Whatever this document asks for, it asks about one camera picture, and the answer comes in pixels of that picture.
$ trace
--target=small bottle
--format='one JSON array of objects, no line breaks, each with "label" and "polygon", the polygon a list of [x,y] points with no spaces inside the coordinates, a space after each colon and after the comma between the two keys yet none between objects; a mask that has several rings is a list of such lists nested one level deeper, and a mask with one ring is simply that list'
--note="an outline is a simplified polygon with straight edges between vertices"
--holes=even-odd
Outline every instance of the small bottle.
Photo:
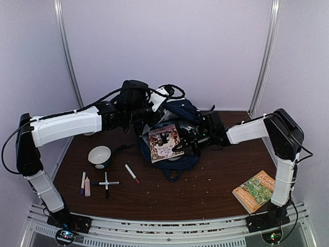
[{"label": "small bottle", "polygon": [[84,195],[90,197],[90,180],[88,177],[84,181]]}]

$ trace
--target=white marker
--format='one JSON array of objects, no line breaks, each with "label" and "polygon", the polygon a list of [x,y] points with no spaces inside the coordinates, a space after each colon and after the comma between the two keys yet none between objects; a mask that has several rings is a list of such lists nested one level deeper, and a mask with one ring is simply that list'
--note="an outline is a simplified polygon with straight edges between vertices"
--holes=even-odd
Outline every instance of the white marker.
[{"label": "white marker", "polygon": [[139,184],[139,181],[138,181],[136,175],[133,173],[133,171],[130,169],[130,167],[127,164],[125,165],[125,167],[126,167],[127,171],[130,173],[130,175],[133,177],[133,179],[136,181],[136,183]]},{"label": "white marker", "polygon": [[81,190],[80,190],[80,194],[83,195],[84,194],[84,181],[86,180],[86,173],[83,172],[82,173],[82,182],[81,182]]}]

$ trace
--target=metal frame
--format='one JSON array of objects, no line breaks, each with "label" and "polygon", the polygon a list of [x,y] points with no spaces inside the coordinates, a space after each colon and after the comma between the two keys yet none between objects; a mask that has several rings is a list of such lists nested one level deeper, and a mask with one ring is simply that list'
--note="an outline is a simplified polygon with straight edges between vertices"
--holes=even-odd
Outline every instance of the metal frame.
[{"label": "metal frame", "polygon": [[[307,246],[316,247],[312,223],[306,208],[303,203],[297,204],[296,207]],[[30,245],[33,233],[54,237],[57,228],[47,225],[48,217],[43,214],[43,209],[43,206],[32,205],[20,247]],[[288,207],[288,215],[290,217],[288,225],[293,225],[296,213],[292,206]],[[231,246],[244,247],[246,237],[260,234],[260,232],[249,233],[246,217],[247,215],[211,220],[133,221],[91,216],[93,221],[89,234],[79,234],[75,244],[92,247],[214,247],[230,246],[231,243]]]},{"label": "metal frame", "polygon": [[74,94],[75,94],[76,99],[78,101],[79,107],[82,108],[84,105],[83,105],[82,97],[81,97],[80,90],[79,90],[79,87],[78,87],[76,74],[75,74],[74,69],[73,69],[70,50],[69,50],[69,47],[68,47],[67,35],[66,35],[65,24],[64,24],[64,17],[63,17],[63,11],[62,11],[62,1],[61,0],[54,0],[54,6],[55,6],[55,13],[56,13],[56,18],[57,18],[57,22],[58,22],[58,27],[60,29],[60,34],[61,34],[61,38],[62,38],[62,44],[63,44],[64,55],[65,55],[65,60],[66,60],[68,73],[69,73],[69,76],[70,76],[70,79],[71,79]]},{"label": "metal frame", "polygon": [[[84,104],[83,104],[81,93],[80,93],[80,90],[78,87],[76,75],[75,75],[73,64],[72,64],[72,58],[71,58],[70,51],[69,51],[68,41],[67,41],[64,16],[63,16],[63,11],[62,11],[62,0],[54,0],[54,6],[55,6],[56,18],[58,21],[60,34],[61,34],[61,38],[62,38],[62,44],[63,44],[64,54],[65,54],[66,64],[67,64],[68,72],[70,75],[71,83],[72,83],[72,86],[74,89],[74,94],[79,103],[79,107],[83,107]],[[272,0],[272,11],[271,11],[270,21],[269,21],[269,26],[268,26],[267,40],[266,40],[266,46],[265,46],[265,50],[264,50],[262,65],[261,65],[261,69],[260,69],[260,72],[258,75],[257,84],[256,84],[254,95],[253,95],[253,98],[251,101],[250,109],[248,111],[252,116],[255,113],[257,104],[262,96],[262,90],[265,85],[266,75],[268,72],[268,69],[267,69],[268,63],[269,63],[270,55],[273,51],[274,41],[275,41],[276,32],[277,32],[277,26],[278,26],[278,20],[279,20],[279,10],[280,10],[280,0]]]},{"label": "metal frame", "polygon": [[270,22],[268,26],[267,40],[266,46],[263,56],[263,61],[261,65],[261,69],[258,75],[257,84],[255,88],[255,92],[251,101],[249,114],[251,116],[255,115],[255,111],[257,109],[257,104],[259,103],[262,94],[263,88],[266,82],[266,77],[268,73],[268,63],[273,52],[274,42],[276,38],[278,22],[279,22],[279,11],[280,11],[280,0],[273,0],[272,2],[272,12],[270,17]]}]

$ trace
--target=cross-shaped object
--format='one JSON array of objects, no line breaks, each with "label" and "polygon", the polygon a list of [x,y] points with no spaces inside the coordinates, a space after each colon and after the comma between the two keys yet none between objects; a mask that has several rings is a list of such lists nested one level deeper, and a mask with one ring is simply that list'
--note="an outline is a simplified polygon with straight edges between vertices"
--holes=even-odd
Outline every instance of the cross-shaped object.
[{"label": "cross-shaped object", "polygon": [[120,182],[109,182],[107,177],[107,171],[105,172],[105,182],[92,183],[92,185],[105,185],[105,198],[109,198],[108,186],[109,185],[119,185]]}]

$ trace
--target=book cover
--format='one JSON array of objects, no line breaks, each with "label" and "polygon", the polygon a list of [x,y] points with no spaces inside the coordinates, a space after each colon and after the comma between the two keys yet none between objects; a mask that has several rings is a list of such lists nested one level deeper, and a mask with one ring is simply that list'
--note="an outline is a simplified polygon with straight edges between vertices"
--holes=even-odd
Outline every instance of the book cover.
[{"label": "book cover", "polygon": [[261,171],[232,193],[251,214],[271,199],[274,186],[275,180],[265,171]]},{"label": "book cover", "polygon": [[181,156],[184,152],[173,152],[172,149],[179,142],[175,125],[169,125],[149,132],[151,162],[166,160]]}]

